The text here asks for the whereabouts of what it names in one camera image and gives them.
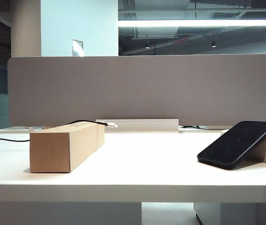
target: desk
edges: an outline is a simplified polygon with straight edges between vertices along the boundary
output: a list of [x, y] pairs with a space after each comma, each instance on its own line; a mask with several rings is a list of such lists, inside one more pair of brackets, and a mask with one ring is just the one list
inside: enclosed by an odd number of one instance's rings
[[0, 142], [0, 202], [266, 203], [266, 163], [226, 171], [197, 161], [218, 137], [106, 134], [105, 144], [71, 173], [30, 173], [29, 144]]

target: smartphone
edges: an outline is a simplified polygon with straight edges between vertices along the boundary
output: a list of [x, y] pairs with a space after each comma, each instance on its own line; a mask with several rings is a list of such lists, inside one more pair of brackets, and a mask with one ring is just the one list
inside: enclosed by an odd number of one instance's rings
[[242, 121], [198, 154], [198, 161], [233, 169], [266, 138], [266, 122]]

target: framed sign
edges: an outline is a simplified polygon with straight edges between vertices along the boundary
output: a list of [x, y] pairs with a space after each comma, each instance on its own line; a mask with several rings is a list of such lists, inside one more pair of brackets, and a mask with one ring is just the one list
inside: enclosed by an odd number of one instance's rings
[[83, 56], [83, 41], [73, 39], [73, 56]]

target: brown cardboard box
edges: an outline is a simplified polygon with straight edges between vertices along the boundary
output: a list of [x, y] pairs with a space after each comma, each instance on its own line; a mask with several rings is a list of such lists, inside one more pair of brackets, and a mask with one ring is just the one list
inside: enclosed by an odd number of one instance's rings
[[104, 126], [74, 124], [30, 134], [30, 171], [71, 172], [104, 144]]

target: phone screen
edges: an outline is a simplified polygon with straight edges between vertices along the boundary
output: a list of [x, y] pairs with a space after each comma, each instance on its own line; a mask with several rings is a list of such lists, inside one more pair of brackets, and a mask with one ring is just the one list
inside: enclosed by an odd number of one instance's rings
[[232, 164], [253, 144], [265, 137], [266, 122], [243, 121], [224, 133], [198, 154], [198, 157], [220, 164]]

